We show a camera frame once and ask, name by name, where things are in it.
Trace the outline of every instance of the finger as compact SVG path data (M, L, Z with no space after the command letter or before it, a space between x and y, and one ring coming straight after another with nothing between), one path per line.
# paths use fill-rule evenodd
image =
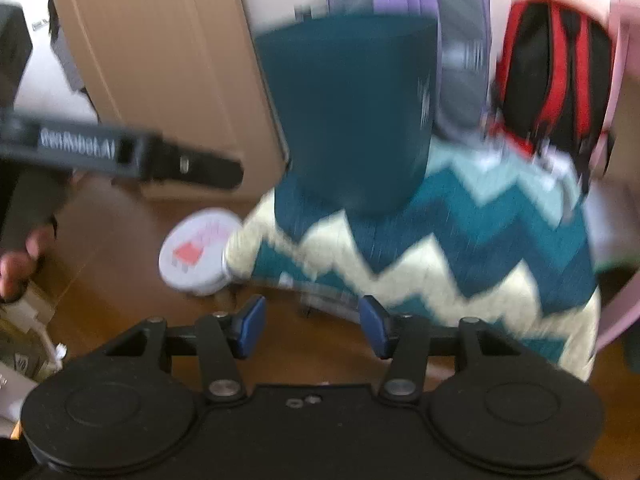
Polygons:
M36 262L27 253L7 253L0 259L0 276L4 280L26 280L36 270Z
M33 230L25 243L29 256L37 260L53 248L56 241L56 234L53 225L48 224Z
M0 296L5 301L13 301L20 296L22 284L13 280L0 278Z

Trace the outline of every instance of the zigzag patterned fabric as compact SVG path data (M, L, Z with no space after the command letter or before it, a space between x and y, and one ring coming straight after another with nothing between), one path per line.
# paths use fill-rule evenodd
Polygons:
M373 294L439 324L481 317L586 378L599 294L580 207L562 221L563 201L578 197L576 183L562 190L516 155L432 139L425 179L395 215L347 214L288 174L225 261L242 278Z

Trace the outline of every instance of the brown floor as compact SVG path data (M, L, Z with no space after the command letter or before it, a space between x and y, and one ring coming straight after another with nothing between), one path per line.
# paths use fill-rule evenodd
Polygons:
M38 277L57 305L50 324L53 340L65 343L76 356L148 316L191 324L225 308L211 298L188 298L170 290L158 276L164 236L179 219L210 205L146 203L105 180L89 179L59 215L56 253ZM226 206L240 215L252 207ZM245 288L239 299L252 292ZM382 378L385 364L373 357L358 326L321 314L305 318L292 294L262 292L270 301L268 322L254 356L241 364L248 384L376 383ZM174 374L198 384L193 358L176 360ZM619 342L599 354L591 384L607 410L591 466L606 479L635 480L640 476L640 375L625 368Z

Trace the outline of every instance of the purple and gray backpack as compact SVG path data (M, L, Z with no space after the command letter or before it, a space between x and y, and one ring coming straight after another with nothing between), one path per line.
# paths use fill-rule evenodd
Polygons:
M484 137L491 51L489 0L327 0L331 13L417 13L438 17L436 133L475 145Z

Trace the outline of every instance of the teal trash can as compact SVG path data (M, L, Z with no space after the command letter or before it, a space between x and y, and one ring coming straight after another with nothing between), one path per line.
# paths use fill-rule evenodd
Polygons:
M427 165L436 18L328 16L255 44L303 189L366 216L405 204Z

